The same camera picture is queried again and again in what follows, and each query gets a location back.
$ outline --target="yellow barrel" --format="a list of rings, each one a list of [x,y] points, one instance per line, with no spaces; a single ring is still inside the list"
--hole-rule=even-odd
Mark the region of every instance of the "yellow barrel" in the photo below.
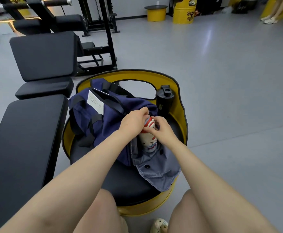
[[[173,23],[192,23],[197,0],[177,2],[174,8]]]
[[[148,21],[164,21],[166,16],[166,8],[164,5],[147,6]]]

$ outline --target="water bottle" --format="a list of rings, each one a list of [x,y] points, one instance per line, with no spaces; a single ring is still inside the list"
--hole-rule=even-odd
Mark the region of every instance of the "water bottle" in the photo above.
[[[157,99],[158,115],[165,117],[169,114],[175,98],[175,92],[169,85],[163,85],[155,94]]]

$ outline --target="gray floor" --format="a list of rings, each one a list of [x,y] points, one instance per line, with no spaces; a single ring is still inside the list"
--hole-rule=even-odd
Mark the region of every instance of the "gray floor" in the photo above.
[[[283,232],[283,20],[265,25],[259,14],[202,16],[191,25],[174,25],[169,17],[123,20],[112,37],[119,69],[155,70],[178,81],[190,149]],[[10,37],[0,39],[0,121],[23,83]],[[104,32],[81,40],[107,42]],[[154,95],[135,83],[122,86]],[[68,165],[60,149],[55,175]],[[156,217],[168,220],[188,188],[181,174],[162,207],[127,218],[131,232],[148,232]]]

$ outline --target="navy blue bag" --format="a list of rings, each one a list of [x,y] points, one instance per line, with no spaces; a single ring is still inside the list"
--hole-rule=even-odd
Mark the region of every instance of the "navy blue bag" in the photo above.
[[[151,116],[157,116],[158,109],[153,103],[143,98],[135,98],[125,89],[103,78],[91,80],[92,88],[86,88],[69,99],[69,116],[72,131],[83,137],[79,142],[82,147],[96,147],[111,133],[118,130],[124,116],[130,111],[147,107]],[[87,101],[94,95],[103,102],[103,115],[98,113]],[[118,161],[131,165],[130,145],[119,154]]]

